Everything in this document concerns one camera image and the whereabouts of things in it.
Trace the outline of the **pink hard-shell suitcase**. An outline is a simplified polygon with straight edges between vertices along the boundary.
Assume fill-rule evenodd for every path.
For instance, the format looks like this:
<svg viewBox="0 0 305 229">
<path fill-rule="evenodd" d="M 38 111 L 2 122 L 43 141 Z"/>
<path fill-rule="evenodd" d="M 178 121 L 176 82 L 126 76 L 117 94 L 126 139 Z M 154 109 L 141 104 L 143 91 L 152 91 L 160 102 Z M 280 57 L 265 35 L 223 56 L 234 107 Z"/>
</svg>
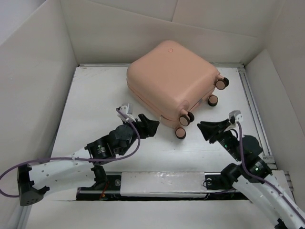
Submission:
<svg viewBox="0 0 305 229">
<path fill-rule="evenodd" d="M 215 89 L 224 90 L 229 80 L 208 61 L 175 41 L 161 42 L 130 64 L 127 86 L 138 101 L 178 139 L 195 120 L 194 109 L 204 101 L 218 104 Z"/>
</svg>

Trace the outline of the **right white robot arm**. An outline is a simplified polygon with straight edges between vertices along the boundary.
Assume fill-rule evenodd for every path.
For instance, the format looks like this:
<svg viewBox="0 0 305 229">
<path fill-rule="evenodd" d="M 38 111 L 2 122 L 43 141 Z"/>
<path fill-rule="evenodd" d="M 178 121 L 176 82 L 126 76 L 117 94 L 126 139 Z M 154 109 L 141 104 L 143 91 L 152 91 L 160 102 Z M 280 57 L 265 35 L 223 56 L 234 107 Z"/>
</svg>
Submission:
<svg viewBox="0 0 305 229">
<path fill-rule="evenodd" d="M 235 189 L 254 203 L 276 229 L 303 229 L 305 213 L 278 183 L 260 154 L 263 149 L 251 135 L 243 135 L 240 122 L 229 119 L 197 124 L 205 141 L 218 142 L 239 164 L 230 163 L 220 173 L 222 189 Z"/>
</svg>

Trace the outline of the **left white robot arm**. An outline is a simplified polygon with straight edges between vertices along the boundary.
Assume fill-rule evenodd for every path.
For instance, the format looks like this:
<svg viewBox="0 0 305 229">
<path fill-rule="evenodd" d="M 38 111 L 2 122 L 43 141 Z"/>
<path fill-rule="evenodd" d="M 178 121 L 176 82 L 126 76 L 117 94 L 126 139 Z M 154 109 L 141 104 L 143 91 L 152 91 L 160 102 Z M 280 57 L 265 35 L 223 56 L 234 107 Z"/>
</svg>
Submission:
<svg viewBox="0 0 305 229">
<path fill-rule="evenodd" d="M 101 189 L 107 176 L 103 165 L 131 157 L 127 151 L 135 141 L 155 136 L 159 121 L 144 114 L 134 118 L 118 113 L 122 124 L 68 157 L 52 157 L 37 165 L 26 163 L 18 167 L 19 203 L 30 206 L 52 193 L 89 185 Z"/>
</svg>

